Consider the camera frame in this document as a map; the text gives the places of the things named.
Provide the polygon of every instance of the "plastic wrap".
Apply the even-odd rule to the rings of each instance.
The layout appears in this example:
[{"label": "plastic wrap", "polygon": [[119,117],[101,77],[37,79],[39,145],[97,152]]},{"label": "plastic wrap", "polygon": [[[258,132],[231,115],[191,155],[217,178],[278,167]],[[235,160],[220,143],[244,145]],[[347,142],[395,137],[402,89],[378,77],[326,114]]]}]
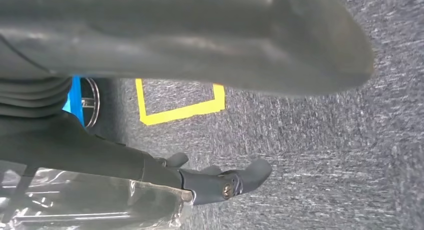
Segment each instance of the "plastic wrap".
[{"label": "plastic wrap", "polygon": [[128,179],[0,161],[1,230],[174,230],[191,214],[189,191]]}]

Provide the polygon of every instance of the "blue object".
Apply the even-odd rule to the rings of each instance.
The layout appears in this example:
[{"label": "blue object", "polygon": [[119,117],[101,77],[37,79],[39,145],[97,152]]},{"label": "blue object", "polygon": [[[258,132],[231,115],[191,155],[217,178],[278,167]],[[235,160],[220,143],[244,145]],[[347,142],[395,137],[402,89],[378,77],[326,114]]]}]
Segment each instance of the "blue object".
[{"label": "blue object", "polygon": [[75,115],[84,126],[82,100],[83,96],[81,93],[81,78],[75,76],[72,79],[72,87],[68,93],[66,104],[62,109]]}]

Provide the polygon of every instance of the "floor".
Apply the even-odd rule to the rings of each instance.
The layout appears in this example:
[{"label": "floor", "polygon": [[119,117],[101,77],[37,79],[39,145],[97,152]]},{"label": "floor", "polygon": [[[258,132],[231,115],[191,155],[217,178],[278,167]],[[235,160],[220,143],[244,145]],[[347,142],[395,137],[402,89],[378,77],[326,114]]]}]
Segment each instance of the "floor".
[{"label": "floor", "polygon": [[[147,126],[134,79],[99,80],[97,131],[189,168],[274,169],[252,194],[200,206],[184,230],[424,229],[424,0],[342,0],[370,36],[364,87],[286,99],[225,88],[225,110]],[[211,84],[143,81],[147,113],[213,98]]]}]

